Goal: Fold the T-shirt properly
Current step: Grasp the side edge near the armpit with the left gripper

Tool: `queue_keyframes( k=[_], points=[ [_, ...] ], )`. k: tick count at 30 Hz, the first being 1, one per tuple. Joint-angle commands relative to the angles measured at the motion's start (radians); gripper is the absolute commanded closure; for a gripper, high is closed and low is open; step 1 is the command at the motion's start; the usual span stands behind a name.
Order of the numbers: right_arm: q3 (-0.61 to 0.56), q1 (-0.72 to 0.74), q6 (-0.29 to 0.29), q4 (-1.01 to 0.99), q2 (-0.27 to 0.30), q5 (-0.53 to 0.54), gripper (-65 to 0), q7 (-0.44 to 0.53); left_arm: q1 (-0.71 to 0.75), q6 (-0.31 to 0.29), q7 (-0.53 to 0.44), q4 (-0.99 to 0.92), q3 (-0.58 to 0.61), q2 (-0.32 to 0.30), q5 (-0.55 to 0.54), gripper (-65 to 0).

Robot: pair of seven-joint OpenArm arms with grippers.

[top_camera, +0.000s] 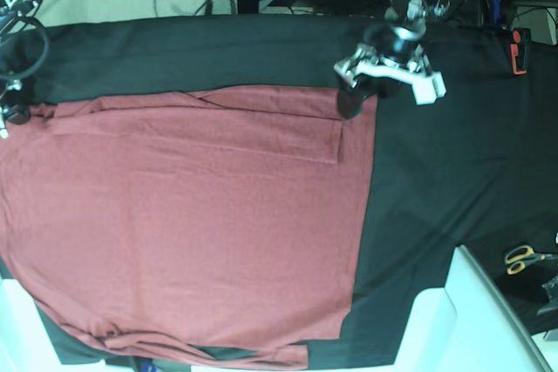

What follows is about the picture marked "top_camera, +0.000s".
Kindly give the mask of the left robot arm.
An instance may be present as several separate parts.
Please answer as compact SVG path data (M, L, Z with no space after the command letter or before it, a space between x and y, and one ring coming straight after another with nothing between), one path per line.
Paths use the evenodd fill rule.
M384 82L409 85L417 105L431 105L446 95L442 73L432 68L422 39L430 18L442 18L451 0L391 0L394 18L370 26L355 51L334 64L337 111L356 117L364 101L385 94Z

